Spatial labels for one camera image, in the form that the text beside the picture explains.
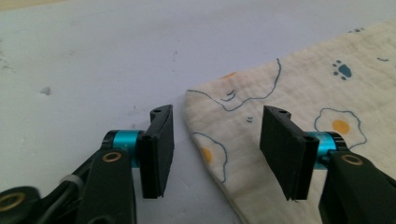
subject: cloth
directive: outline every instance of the cloth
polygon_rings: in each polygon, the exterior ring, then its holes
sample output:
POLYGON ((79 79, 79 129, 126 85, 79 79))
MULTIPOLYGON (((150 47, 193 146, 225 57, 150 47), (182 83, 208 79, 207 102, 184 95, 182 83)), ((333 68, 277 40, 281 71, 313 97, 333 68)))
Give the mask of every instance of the cloth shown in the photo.
POLYGON ((259 148, 262 108, 289 111, 309 132, 338 132, 396 177, 396 21, 359 28, 186 93, 191 136, 244 223, 320 223, 326 171, 306 201, 287 201, 259 148))

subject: white surface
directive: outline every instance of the white surface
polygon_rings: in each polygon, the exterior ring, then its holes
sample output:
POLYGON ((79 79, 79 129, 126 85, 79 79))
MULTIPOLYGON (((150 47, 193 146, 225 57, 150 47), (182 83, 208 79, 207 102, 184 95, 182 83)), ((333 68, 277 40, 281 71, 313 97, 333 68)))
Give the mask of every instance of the white surface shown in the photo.
POLYGON ((139 223, 239 223, 184 123, 185 90, 321 40, 396 19, 388 1, 66 1, 0 12, 0 191, 43 196, 112 129, 175 106, 165 197, 139 223), (40 93, 50 87, 50 95, 40 93))

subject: brass screw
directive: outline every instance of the brass screw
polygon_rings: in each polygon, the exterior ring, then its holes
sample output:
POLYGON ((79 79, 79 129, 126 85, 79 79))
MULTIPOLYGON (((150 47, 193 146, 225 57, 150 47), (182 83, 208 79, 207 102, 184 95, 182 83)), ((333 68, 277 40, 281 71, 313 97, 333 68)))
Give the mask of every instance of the brass screw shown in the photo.
POLYGON ((343 159, 343 161, 346 161, 347 163, 350 163, 352 165, 363 165, 363 161, 356 156, 342 155, 341 159, 343 159))
POLYGON ((0 197, 0 212, 6 212, 23 202, 25 194, 22 192, 10 193, 0 197))
POLYGON ((102 161, 113 162, 119 160, 120 158, 121 158, 121 154, 119 152, 109 152, 102 157, 102 161))

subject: fried egg pattern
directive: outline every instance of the fried egg pattern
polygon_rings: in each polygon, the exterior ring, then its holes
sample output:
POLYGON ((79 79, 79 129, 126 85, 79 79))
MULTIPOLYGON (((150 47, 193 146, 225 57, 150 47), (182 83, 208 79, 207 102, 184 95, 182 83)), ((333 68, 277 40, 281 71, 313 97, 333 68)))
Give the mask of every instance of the fried egg pattern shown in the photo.
POLYGON ((201 152, 206 163, 212 166, 213 175, 220 183, 225 183, 227 181, 227 148, 221 142, 204 133, 193 133, 193 135, 201 143, 201 152))
POLYGON ((314 125, 317 132, 341 134, 349 149, 367 142, 367 137, 361 129, 361 120, 350 110, 322 108, 315 118, 314 125))

